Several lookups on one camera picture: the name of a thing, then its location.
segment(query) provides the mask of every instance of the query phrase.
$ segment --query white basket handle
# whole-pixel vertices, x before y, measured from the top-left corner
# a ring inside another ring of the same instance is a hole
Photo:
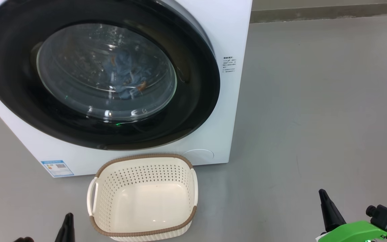
[[[194,181],[194,187],[195,187],[194,206],[196,206],[198,204],[198,178],[197,178],[197,173],[195,172],[195,170],[193,168],[190,169],[190,171],[192,172],[192,177],[193,177],[193,181]]]
[[[98,193],[98,184],[96,180],[98,177],[95,177],[89,184],[89,188],[87,190],[87,211],[89,213],[89,216],[93,216],[95,213],[95,208],[96,208],[96,198],[97,198],[97,193]],[[93,208],[91,205],[91,200],[92,200],[92,189],[95,187],[95,198],[93,199]]]

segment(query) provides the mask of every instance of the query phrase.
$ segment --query washing machine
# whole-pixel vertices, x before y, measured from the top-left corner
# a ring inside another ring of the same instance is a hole
[[[150,153],[226,163],[251,5],[0,0],[0,117],[53,177]]]

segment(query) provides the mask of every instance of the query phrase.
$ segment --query brown basket rim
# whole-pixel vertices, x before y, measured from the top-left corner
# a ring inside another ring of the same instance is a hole
[[[111,160],[111,161],[107,162],[106,164],[104,164],[98,170],[98,172],[96,173],[95,177],[99,177],[101,175],[102,171],[105,168],[107,168],[109,165],[117,163],[117,162],[130,161],[130,160],[143,159],[143,158],[165,158],[165,157],[179,158],[182,161],[186,162],[186,164],[189,166],[190,169],[193,168],[192,164],[189,162],[189,160],[187,158],[185,158],[185,157],[183,157],[181,155],[177,155],[177,154],[131,155],[131,156],[123,157],[123,158],[117,158],[117,159],[114,159],[114,160]],[[144,232],[133,232],[133,233],[111,233],[111,232],[106,232],[106,231],[102,230],[100,227],[98,227],[98,224],[95,222],[94,216],[89,216],[89,219],[90,219],[90,221],[92,223],[93,228],[98,233],[100,233],[102,235],[109,236],[109,237],[138,237],[138,236],[148,236],[148,235],[167,233],[167,232],[170,232],[170,231],[179,230],[179,229],[185,227],[187,224],[189,224],[192,221],[193,217],[195,216],[196,211],[197,211],[197,206],[194,206],[192,208],[192,212],[190,213],[190,216],[186,219],[185,222],[183,222],[180,225],[169,227],[169,228],[165,228],[165,229],[161,229],[161,230],[152,230],[152,231],[144,231]]]

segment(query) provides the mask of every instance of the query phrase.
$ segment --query washing machine door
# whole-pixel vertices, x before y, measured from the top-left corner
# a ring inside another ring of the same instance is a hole
[[[0,100],[63,141],[104,150],[167,144],[206,121],[219,83],[198,23],[163,2],[0,6]]]

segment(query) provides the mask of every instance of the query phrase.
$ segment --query laundry basket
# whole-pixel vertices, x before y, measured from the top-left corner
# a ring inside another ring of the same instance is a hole
[[[195,170],[186,158],[174,154],[135,155],[109,161],[98,170],[87,193],[92,226],[105,236],[126,242],[184,234],[197,202]]]

